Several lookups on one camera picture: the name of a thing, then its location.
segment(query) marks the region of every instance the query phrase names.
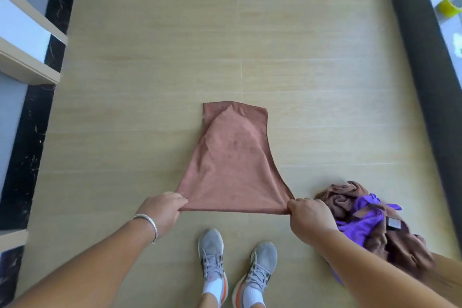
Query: silver bracelet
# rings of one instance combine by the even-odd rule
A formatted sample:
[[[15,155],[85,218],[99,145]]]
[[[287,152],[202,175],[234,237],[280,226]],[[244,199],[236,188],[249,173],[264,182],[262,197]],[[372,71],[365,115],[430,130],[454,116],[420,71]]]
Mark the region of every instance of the silver bracelet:
[[[157,233],[156,223],[154,223],[154,221],[151,219],[151,217],[149,217],[148,215],[143,214],[143,213],[135,214],[135,215],[133,216],[133,218],[130,219],[130,220],[133,220],[133,219],[135,219],[135,218],[144,218],[144,219],[146,219],[149,223],[151,223],[151,225],[152,225],[153,228],[154,228],[154,233],[156,233],[156,237],[155,237],[154,240],[153,240],[153,244],[155,244],[155,243],[156,243],[156,240],[157,240],[157,237],[158,237],[158,235],[159,235],[159,234]]]

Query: white sock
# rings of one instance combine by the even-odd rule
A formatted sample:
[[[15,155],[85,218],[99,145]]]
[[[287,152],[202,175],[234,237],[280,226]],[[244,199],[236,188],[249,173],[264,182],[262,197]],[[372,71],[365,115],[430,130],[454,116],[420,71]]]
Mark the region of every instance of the white sock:
[[[204,289],[202,290],[202,294],[204,293],[211,293],[215,296],[218,302],[218,307],[221,306],[221,296],[223,294],[223,279],[215,279],[213,281],[206,281],[204,282]]]
[[[244,288],[244,295],[242,299],[244,301],[243,308],[251,308],[251,306],[255,303],[261,303],[265,306],[265,303],[263,302],[262,292],[250,286]]]

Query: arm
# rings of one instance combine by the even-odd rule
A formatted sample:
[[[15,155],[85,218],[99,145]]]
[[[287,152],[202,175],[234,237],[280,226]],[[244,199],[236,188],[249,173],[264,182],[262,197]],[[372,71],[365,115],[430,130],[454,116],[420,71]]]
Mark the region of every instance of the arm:
[[[360,308],[455,308],[421,282],[358,246],[337,229],[320,200],[287,203],[291,229],[326,259]]]
[[[170,230],[188,200],[165,193],[144,201],[137,213],[156,223],[159,237]],[[46,276],[11,308],[109,307],[126,274],[155,237],[152,225],[135,218]]]

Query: gray sneaker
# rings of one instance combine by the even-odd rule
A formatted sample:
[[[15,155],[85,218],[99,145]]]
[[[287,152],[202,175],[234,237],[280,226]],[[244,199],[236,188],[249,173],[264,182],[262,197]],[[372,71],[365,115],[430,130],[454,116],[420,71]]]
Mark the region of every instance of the gray sneaker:
[[[226,301],[229,291],[228,279],[223,269],[224,248],[225,244],[217,229],[207,229],[200,237],[197,245],[205,281],[214,281],[220,278],[223,280],[223,291],[219,307]]]
[[[243,292],[248,286],[259,290],[261,293],[268,285],[268,281],[276,269],[278,251],[269,241],[261,242],[250,256],[250,270],[237,283],[232,293],[232,305],[234,308],[243,308]]]

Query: brown towel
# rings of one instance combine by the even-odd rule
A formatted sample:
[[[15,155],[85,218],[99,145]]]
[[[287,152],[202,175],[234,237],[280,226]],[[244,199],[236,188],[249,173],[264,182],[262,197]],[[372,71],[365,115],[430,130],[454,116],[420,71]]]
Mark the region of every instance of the brown towel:
[[[359,183],[349,181],[347,185],[331,185],[317,194],[315,199],[324,201],[337,221],[350,222],[353,217],[362,218],[372,208],[378,208],[384,215],[399,219],[401,230],[389,230],[384,219],[369,233],[364,248],[387,260],[407,273],[421,277],[434,265],[432,253],[426,248],[425,240],[411,233],[408,225],[398,213],[381,202],[379,205],[369,204],[353,214],[350,213],[356,198],[366,196],[369,192]]]
[[[293,195],[269,149],[268,112],[234,101],[204,104],[200,140],[176,189],[183,211],[288,214]]]

